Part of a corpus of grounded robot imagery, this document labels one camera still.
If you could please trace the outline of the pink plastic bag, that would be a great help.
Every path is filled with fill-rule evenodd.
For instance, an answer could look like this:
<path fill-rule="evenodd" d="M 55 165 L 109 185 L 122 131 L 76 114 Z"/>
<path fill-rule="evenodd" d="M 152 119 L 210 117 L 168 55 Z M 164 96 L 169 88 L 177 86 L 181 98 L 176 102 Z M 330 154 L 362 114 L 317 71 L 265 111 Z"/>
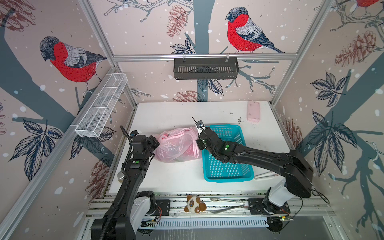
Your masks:
<path fill-rule="evenodd" d="M 155 159 L 162 163 L 182 163 L 202 158 L 196 140 L 196 128 L 177 128 L 155 135 L 160 146 L 155 150 Z"/>

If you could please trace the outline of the teal plastic basket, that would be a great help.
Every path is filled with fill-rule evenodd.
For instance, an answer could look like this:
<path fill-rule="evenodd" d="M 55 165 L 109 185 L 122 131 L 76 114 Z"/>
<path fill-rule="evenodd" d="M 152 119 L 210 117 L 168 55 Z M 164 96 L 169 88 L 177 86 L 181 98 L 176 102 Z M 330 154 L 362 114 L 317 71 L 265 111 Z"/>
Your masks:
<path fill-rule="evenodd" d="M 238 125 L 211 125 L 220 139 L 246 145 L 242 129 Z M 222 163 L 207 150 L 202 151 L 204 178 L 210 183 L 236 183 L 251 181 L 253 167 L 246 164 Z"/>

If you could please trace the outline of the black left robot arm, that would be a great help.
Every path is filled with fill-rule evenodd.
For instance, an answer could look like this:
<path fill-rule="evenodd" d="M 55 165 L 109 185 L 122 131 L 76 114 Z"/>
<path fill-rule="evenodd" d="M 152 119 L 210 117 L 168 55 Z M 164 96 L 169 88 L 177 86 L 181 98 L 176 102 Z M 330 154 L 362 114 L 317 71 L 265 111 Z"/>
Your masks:
<path fill-rule="evenodd" d="M 155 209 L 152 191 L 139 192 L 160 143 L 154 136 L 138 131 L 123 134 L 129 140 L 129 151 L 122 163 L 123 183 L 109 210 L 91 226 L 92 240 L 135 240 L 144 216 Z"/>

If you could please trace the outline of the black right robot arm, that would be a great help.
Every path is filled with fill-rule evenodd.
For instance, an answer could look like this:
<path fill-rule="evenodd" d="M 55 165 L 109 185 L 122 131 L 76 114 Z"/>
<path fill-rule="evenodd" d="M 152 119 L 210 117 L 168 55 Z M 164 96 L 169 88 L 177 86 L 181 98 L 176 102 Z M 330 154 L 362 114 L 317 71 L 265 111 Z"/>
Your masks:
<path fill-rule="evenodd" d="M 247 164 L 269 170 L 284 177 L 276 186 L 267 190 L 264 208 L 271 211 L 282 207 L 293 197 L 308 199 L 312 195 L 313 168 L 297 151 L 273 153 L 252 149 L 244 145 L 223 141 L 210 127 L 197 127 L 198 146 L 222 163 Z"/>

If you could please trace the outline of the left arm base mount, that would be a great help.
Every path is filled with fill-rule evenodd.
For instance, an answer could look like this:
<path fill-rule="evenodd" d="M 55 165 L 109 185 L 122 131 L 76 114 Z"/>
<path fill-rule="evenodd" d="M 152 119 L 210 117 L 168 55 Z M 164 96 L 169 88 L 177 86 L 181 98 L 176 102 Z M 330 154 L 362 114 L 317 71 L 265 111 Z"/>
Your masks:
<path fill-rule="evenodd" d="M 171 208 L 170 200 L 156 200 L 156 205 L 153 209 L 150 209 L 146 216 L 160 217 L 160 216 L 169 216 Z"/>

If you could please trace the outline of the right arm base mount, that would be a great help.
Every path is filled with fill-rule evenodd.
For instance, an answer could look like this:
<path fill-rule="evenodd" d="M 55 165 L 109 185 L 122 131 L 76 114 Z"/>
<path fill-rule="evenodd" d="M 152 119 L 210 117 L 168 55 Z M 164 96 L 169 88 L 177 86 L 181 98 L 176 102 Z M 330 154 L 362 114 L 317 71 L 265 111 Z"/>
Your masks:
<path fill-rule="evenodd" d="M 251 215 L 290 215 L 291 211 L 288 203 L 284 203 L 283 206 L 277 207 L 272 204 L 265 204 L 264 199 L 248 199 L 248 209 Z"/>

